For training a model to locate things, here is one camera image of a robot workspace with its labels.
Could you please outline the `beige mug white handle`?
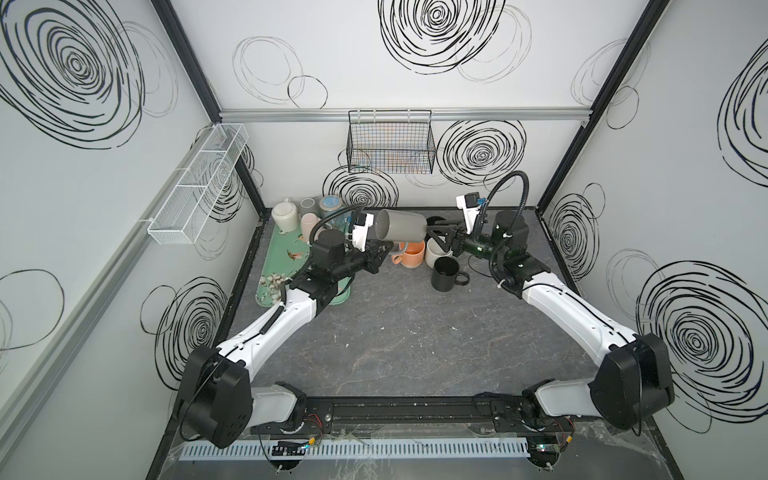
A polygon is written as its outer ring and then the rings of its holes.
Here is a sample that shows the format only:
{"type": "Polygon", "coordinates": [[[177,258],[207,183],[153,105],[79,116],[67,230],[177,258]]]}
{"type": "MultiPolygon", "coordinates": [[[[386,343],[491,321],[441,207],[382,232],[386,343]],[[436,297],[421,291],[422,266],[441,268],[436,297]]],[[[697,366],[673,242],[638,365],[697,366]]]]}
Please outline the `beige mug white handle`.
{"type": "Polygon", "coordinates": [[[433,238],[430,238],[425,244],[424,261],[430,269],[434,267],[438,259],[451,255],[451,250],[444,250],[433,238]]]}

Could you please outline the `pink mug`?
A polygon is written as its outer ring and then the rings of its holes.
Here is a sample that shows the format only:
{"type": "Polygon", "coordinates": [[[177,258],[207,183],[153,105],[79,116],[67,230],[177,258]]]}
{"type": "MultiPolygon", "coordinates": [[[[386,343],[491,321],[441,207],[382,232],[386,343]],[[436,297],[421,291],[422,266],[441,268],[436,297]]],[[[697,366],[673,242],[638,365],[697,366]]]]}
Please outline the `pink mug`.
{"type": "Polygon", "coordinates": [[[319,221],[320,217],[315,213],[309,212],[302,215],[300,219],[301,238],[305,243],[310,243],[311,233],[319,221]]]}

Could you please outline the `tall grey mug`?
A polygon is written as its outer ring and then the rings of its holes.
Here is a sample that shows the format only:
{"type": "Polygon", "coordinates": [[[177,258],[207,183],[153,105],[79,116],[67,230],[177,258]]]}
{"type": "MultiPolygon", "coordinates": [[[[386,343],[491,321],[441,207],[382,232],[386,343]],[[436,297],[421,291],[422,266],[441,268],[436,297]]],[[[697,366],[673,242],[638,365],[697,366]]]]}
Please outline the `tall grey mug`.
{"type": "Polygon", "coordinates": [[[375,214],[374,231],[382,241],[418,243],[427,235],[427,220],[419,213],[382,209],[375,214]]]}

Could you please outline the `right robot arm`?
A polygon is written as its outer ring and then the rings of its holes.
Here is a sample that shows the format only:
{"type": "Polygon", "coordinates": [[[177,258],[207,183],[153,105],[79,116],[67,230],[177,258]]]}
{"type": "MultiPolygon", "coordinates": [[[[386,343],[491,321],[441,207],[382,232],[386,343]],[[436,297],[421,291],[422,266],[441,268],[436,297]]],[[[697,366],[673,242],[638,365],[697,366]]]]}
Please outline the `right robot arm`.
{"type": "Polygon", "coordinates": [[[590,356],[593,379],[544,380],[522,393],[521,421],[539,430],[545,420],[586,416],[620,430],[671,406],[675,400],[668,349],[658,335],[640,334],[590,305],[528,250],[521,211],[497,214],[490,234],[465,223],[437,221],[427,235],[454,254],[488,263],[498,288],[544,313],[590,356]]]}

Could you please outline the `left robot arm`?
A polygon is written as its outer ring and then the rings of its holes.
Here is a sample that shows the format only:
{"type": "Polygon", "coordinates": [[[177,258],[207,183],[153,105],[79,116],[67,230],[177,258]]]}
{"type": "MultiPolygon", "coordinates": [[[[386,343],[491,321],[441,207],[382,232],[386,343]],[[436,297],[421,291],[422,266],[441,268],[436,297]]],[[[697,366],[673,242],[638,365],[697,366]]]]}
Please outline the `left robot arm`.
{"type": "Polygon", "coordinates": [[[272,354],[316,318],[339,292],[339,283],[360,271],[375,274],[394,247],[368,240],[349,246],[339,230],[321,232],[307,261],[279,290],[279,300],[247,328],[215,347],[201,346],[188,357],[172,415],[219,448],[244,431],[269,423],[301,424],[301,393],[285,383],[255,387],[252,382],[272,354]]]}

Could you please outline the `beige and salmon mug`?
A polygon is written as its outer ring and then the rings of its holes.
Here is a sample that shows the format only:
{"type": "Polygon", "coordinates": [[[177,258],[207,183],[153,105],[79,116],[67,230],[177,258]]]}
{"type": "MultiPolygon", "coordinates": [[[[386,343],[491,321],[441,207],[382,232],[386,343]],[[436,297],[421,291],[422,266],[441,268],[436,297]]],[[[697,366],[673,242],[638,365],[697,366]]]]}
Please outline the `beige and salmon mug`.
{"type": "Polygon", "coordinates": [[[409,243],[405,245],[400,243],[403,251],[392,256],[392,263],[401,265],[407,269],[415,269],[424,262],[425,242],[409,243]]]}

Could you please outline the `black speckled mug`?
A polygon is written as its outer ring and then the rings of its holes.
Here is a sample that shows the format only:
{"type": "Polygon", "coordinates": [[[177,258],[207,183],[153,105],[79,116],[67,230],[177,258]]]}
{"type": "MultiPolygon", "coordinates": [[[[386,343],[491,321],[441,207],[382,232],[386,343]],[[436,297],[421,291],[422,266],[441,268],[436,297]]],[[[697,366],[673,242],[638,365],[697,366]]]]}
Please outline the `black speckled mug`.
{"type": "Polygon", "coordinates": [[[455,286],[467,286],[470,275],[462,271],[458,261],[450,256],[440,257],[433,264],[431,285],[438,292],[449,292],[455,286]]]}

